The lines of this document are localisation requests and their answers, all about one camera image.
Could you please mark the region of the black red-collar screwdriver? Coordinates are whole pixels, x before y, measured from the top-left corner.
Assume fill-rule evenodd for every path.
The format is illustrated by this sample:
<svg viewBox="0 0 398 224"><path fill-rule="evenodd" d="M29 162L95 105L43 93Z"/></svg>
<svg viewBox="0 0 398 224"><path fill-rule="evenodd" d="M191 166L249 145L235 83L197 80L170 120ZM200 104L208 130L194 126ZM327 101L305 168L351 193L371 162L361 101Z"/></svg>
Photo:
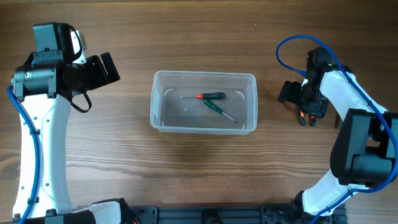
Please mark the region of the black red-collar screwdriver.
<svg viewBox="0 0 398 224"><path fill-rule="evenodd" d="M181 98L193 98L198 100L221 100L225 97L226 94L223 92L202 93L195 96L181 96Z"/></svg>

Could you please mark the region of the green handled screwdriver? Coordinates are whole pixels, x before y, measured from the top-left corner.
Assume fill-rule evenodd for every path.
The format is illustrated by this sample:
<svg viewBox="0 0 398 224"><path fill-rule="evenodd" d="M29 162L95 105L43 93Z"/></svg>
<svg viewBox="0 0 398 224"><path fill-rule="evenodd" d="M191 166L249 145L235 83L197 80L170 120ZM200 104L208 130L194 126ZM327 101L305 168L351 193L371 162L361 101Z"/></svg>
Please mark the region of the green handled screwdriver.
<svg viewBox="0 0 398 224"><path fill-rule="evenodd" d="M216 104L214 104L211 100L207 100L204 99L203 103L205 104L205 106L207 106L208 108L214 110L215 112L222 114L224 116L226 116L227 118L229 118L230 120L234 121L236 124L238 123L235 119L233 119L232 117L230 117L229 115L227 115L219 106L217 106Z"/></svg>

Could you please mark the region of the clear plastic container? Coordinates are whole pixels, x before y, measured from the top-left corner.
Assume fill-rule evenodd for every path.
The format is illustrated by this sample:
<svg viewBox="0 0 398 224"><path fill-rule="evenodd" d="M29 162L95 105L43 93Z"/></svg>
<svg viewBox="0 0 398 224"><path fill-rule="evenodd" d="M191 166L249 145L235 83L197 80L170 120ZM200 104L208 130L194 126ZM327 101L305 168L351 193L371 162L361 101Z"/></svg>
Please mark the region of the clear plastic container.
<svg viewBox="0 0 398 224"><path fill-rule="evenodd" d="M250 73L158 71L150 123L165 133L245 135L257 128L256 78Z"/></svg>

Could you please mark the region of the red handled cutters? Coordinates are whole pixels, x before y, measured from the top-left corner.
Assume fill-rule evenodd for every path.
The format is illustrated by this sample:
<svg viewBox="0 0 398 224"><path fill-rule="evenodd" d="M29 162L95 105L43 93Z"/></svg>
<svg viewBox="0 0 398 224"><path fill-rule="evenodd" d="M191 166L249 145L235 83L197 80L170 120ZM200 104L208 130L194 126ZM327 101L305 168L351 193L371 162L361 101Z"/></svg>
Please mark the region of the red handled cutters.
<svg viewBox="0 0 398 224"><path fill-rule="evenodd" d="M339 115L336 115L336 120L335 120L335 128L340 129L342 125L342 119Z"/></svg>

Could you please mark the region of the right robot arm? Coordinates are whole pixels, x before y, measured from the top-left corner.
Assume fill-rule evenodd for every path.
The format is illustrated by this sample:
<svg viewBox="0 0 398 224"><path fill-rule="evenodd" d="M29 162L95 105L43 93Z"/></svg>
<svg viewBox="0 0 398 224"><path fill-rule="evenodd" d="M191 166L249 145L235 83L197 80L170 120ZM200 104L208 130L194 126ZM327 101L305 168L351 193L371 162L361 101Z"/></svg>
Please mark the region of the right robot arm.
<svg viewBox="0 0 398 224"><path fill-rule="evenodd" d="M299 107L301 124L314 125L333 105L342 122L330 154L329 171L294 201L292 219L314 221L329 217L360 192L372 192L394 181L397 160L392 138L397 114L373 102L349 67L337 66L323 47L307 53L302 83L286 81L279 102Z"/></svg>

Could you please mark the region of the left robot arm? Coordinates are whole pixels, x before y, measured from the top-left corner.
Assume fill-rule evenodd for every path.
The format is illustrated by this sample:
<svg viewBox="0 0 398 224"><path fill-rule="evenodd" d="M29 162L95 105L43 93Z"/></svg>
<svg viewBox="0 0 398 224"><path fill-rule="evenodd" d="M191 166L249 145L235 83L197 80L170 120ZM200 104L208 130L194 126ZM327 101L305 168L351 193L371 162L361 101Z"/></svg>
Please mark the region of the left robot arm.
<svg viewBox="0 0 398 224"><path fill-rule="evenodd" d="M121 198L72 209L66 180L66 130L75 96L114 83L109 53L85 55L83 36L70 24L33 28L36 50L18 67L7 94L21 118L21 174L14 223L132 223Z"/></svg>

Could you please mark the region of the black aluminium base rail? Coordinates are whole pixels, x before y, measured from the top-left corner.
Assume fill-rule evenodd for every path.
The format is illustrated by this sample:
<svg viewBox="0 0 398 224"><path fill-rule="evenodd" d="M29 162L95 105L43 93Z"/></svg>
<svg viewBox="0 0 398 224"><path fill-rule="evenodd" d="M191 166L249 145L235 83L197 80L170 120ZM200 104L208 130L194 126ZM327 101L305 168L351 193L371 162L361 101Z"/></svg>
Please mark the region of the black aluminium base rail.
<svg viewBox="0 0 398 224"><path fill-rule="evenodd" d="M225 207L131 206L130 209L140 224L305 224L313 218L293 202Z"/></svg>

